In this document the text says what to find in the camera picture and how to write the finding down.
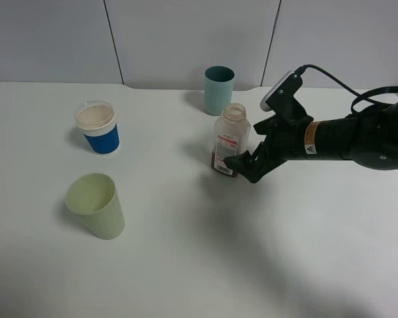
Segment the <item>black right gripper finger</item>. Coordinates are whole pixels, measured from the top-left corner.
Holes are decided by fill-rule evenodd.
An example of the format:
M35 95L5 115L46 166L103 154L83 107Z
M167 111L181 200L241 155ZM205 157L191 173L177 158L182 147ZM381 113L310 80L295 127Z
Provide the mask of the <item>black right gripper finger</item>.
M240 174L252 184L256 184L262 177L284 163L283 159L273 158L268 153L264 142L260 142L252 154L246 150L242 154L224 158L224 164L228 169Z

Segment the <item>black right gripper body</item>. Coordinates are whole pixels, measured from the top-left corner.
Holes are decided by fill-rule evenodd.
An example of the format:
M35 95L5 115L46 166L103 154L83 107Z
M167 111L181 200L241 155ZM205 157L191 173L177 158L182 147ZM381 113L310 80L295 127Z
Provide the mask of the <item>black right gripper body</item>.
M253 152L255 166L275 169L289 160L306 160L304 132L313 120L306 115L286 123L278 115L273 115L255 124L255 132L265 137Z

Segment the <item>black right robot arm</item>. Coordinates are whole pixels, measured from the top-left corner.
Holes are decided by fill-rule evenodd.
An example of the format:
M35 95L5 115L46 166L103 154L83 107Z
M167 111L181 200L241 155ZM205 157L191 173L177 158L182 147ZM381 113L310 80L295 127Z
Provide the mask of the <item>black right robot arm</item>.
M255 151L224 159L253 184L289 160L347 160L374 170L398 170L398 102L329 121L303 113L285 123L273 115L254 129L265 137Z

